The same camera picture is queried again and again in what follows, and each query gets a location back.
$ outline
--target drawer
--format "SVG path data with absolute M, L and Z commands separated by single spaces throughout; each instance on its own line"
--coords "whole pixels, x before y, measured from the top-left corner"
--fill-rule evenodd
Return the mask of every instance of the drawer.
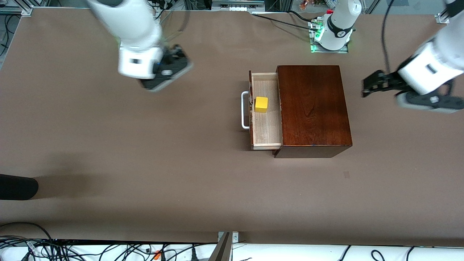
M 278 150 L 282 146 L 282 116 L 276 72 L 250 74 L 249 116 L 253 150 Z M 254 111 L 255 97 L 267 97 L 266 113 Z

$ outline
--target white drawer handle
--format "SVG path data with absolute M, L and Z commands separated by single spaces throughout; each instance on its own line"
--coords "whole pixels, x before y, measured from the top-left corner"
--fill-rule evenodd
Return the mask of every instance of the white drawer handle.
M 243 96 L 244 96 L 245 94 L 249 94 L 249 92 L 248 92 L 248 91 L 242 92 L 242 128 L 244 128 L 245 130 L 249 130 L 250 127 L 249 127 L 249 126 L 245 126 L 245 114 L 244 114 L 245 112 L 244 112 L 244 110 L 243 110 Z

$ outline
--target brown table surface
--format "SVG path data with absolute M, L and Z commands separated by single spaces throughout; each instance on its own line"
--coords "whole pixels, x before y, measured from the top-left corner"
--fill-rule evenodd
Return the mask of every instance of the brown table surface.
M 359 17 L 349 54 L 318 54 L 305 30 L 248 13 L 175 12 L 165 35 L 195 65 L 149 93 L 118 74 L 116 41 L 89 10 L 34 10 L 0 71 L 0 172 L 43 189 L 0 202 L 0 221 L 73 239 L 214 241 L 235 230 L 255 243 L 464 245 L 464 113 L 402 109 L 394 92 L 361 98 L 361 80 L 384 68 L 381 20 Z M 439 28 L 431 15 L 392 15 L 392 65 Z M 248 70 L 277 65 L 340 66 L 352 148 L 332 159 L 250 151 L 240 93 Z M 2 234 L 43 237 L 12 229 Z

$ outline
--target wooden cabinet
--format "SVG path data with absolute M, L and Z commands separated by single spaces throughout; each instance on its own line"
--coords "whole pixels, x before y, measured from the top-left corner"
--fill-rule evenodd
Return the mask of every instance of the wooden cabinet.
M 250 71 L 249 116 L 253 150 L 276 158 L 328 158 L 353 145 L 337 65 L 282 65 L 277 72 Z M 268 111 L 253 110 L 257 96 Z

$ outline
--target yellow cube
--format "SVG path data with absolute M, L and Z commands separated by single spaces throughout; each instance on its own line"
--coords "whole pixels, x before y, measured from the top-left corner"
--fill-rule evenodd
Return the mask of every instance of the yellow cube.
M 255 112 L 267 112 L 267 97 L 256 97 Z

